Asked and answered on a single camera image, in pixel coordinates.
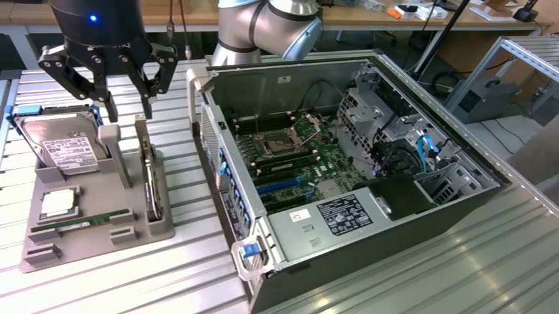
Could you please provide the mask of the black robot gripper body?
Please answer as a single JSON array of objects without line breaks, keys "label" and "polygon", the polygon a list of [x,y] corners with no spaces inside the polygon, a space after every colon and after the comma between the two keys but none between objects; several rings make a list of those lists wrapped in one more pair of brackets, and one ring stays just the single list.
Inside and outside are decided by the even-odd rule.
[{"label": "black robot gripper body", "polygon": [[49,65],[72,58],[105,76],[142,76],[142,65],[153,51],[137,1],[50,1],[64,44],[49,49]]}]

